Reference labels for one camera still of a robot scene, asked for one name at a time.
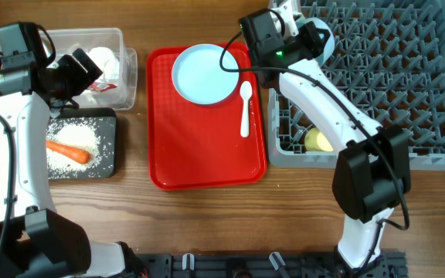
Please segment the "white plastic spoon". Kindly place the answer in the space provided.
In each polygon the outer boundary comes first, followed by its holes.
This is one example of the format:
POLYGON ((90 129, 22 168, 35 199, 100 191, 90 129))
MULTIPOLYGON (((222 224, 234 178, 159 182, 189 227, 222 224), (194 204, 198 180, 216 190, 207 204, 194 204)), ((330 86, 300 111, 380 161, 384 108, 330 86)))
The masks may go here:
POLYGON ((242 117, 240 123, 240 136, 248 137, 250 134, 249 102, 253 94, 250 81, 244 81, 240 87, 239 94, 243 101, 242 117))

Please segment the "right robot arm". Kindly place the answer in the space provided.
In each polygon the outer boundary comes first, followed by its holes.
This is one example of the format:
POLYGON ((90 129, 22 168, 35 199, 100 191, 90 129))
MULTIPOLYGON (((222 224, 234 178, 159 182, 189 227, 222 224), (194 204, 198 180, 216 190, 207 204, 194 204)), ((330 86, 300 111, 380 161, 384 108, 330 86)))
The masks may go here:
POLYGON ((360 276, 379 264, 387 225, 409 228, 408 138, 401 127, 383 127, 360 111, 326 77, 321 67, 335 50, 335 38, 324 21, 306 19, 283 4, 242 17, 239 25, 249 70, 260 85, 300 108, 337 156, 332 191, 345 224, 335 248, 336 273, 360 276), (389 218, 396 207, 402 209, 402 225, 389 218))

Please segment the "yellow plastic cup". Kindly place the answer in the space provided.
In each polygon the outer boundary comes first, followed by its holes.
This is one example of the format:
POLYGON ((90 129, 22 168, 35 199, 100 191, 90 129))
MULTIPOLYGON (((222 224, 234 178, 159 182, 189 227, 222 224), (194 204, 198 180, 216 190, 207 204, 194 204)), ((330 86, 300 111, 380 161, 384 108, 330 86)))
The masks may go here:
POLYGON ((332 152, 334 150, 324 134, 316 127, 311 128, 307 132, 304 145, 307 151, 332 152))

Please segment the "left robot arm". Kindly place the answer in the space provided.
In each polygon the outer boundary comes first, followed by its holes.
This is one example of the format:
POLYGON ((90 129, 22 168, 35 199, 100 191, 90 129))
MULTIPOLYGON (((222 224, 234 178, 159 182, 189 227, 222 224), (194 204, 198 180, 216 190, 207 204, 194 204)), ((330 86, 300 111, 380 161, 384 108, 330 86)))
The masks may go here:
POLYGON ((49 188, 50 114, 101 75, 82 50, 47 52, 47 31, 33 22, 0 27, 0 277, 147 277, 124 242, 89 240, 56 211, 49 188))

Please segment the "light blue bowl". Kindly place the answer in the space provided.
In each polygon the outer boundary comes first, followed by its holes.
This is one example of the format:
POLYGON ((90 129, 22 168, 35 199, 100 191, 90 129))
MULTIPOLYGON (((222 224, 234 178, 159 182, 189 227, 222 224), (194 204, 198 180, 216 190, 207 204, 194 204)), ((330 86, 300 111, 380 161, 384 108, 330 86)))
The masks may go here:
POLYGON ((335 38, 328 24, 319 18, 299 19, 297 21, 301 43, 323 66, 335 51, 335 38))

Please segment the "light blue plate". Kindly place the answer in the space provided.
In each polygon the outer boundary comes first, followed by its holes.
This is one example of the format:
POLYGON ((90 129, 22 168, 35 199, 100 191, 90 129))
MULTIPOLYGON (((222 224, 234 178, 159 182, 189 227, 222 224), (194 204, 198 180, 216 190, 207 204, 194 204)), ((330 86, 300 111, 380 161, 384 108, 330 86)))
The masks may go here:
POLYGON ((172 67, 172 83, 178 94, 187 101, 210 105, 225 100, 237 87, 238 73, 226 72, 219 65, 237 69, 236 59, 223 47, 198 44, 183 50, 172 67))

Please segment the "orange carrot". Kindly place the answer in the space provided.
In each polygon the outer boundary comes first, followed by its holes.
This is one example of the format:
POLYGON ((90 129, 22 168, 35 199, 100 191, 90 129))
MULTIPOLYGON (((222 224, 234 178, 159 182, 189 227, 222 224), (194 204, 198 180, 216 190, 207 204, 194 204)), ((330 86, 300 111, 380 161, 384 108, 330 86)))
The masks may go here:
POLYGON ((91 154, 89 152, 76 147, 59 144, 54 141, 46 141, 46 147, 79 164, 87 164, 91 160, 91 154))

